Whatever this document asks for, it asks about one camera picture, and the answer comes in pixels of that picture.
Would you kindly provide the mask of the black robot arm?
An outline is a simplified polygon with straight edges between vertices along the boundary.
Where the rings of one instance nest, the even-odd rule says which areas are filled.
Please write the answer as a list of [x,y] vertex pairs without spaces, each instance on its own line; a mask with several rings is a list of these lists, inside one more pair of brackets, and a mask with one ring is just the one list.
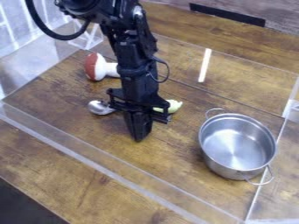
[[122,87],[111,88],[108,105],[123,113],[131,137],[142,141],[154,121],[169,122],[169,101],[159,96],[156,38],[139,0],[56,0],[60,11],[99,24],[116,55]]

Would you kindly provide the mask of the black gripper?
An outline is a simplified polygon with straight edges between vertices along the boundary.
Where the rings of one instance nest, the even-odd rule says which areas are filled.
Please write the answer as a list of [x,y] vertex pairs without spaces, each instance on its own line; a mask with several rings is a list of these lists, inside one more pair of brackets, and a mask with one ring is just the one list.
[[152,131],[154,120],[169,123],[170,103],[158,94],[158,67],[150,62],[138,68],[116,66],[122,88],[110,88],[110,107],[126,111],[124,119],[131,137],[140,142]]

